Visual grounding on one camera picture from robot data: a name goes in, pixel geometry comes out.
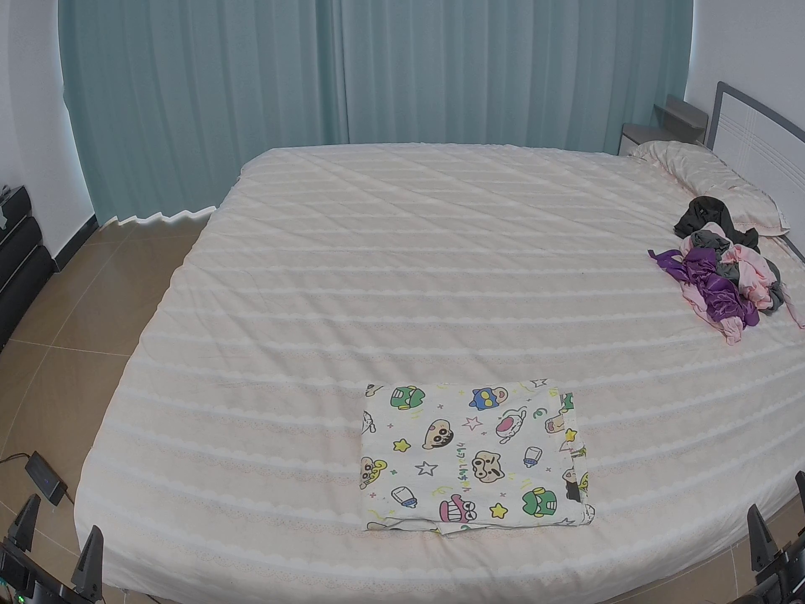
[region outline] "cable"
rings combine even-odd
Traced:
[[[0,463],[5,463],[6,461],[13,461],[15,458],[31,458],[31,455],[28,452],[19,452],[16,454],[12,454],[10,457],[5,457],[0,461]]]

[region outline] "curtain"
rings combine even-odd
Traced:
[[[618,149],[682,96],[692,0],[60,0],[99,221],[220,203],[276,146]]]

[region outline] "pile of clothes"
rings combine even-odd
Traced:
[[[724,202],[696,197],[674,232],[684,237],[679,250],[660,255],[649,250],[649,255],[679,282],[696,315],[719,329],[727,344],[739,342],[745,327],[759,323],[758,312],[770,315],[782,305],[805,328],[779,268],[760,255],[758,231],[736,230]]]

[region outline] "pillow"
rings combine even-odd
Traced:
[[[788,232],[788,223],[772,198],[741,178],[706,147],[679,141],[649,141],[633,147],[629,155],[663,168],[696,196],[721,199],[740,231],[755,228],[767,237]]]

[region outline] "purple satin cloth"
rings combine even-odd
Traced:
[[[707,314],[716,322],[737,316],[743,321],[744,327],[754,327],[759,323],[760,316],[755,305],[740,295],[735,284],[716,274],[718,260],[714,249],[691,248],[682,262],[674,259],[674,255],[682,256],[678,250],[666,250],[659,255],[650,250],[649,255],[656,260],[657,266],[677,282],[686,282],[698,288],[707,304]]]

